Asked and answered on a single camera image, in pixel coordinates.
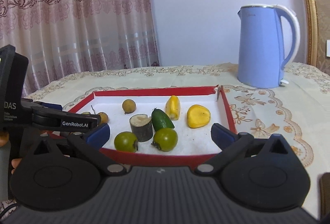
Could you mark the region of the person's left hand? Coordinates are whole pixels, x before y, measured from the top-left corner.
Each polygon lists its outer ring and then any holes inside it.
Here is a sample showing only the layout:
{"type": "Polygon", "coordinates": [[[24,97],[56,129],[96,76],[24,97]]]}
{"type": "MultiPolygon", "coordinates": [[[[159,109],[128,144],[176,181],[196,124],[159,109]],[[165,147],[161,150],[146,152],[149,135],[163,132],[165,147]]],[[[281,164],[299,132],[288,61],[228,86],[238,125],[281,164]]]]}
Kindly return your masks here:
{"type": "Polygon", "coordinates": [[[13,144],[9,139],[9,133],[1,131],[1,148],[7,147],[9,149],[9,161],[8,161],[8,171],[13,174],[17,167],[20,165],[22,158],[14,158],[12,156],[13,144]]]}

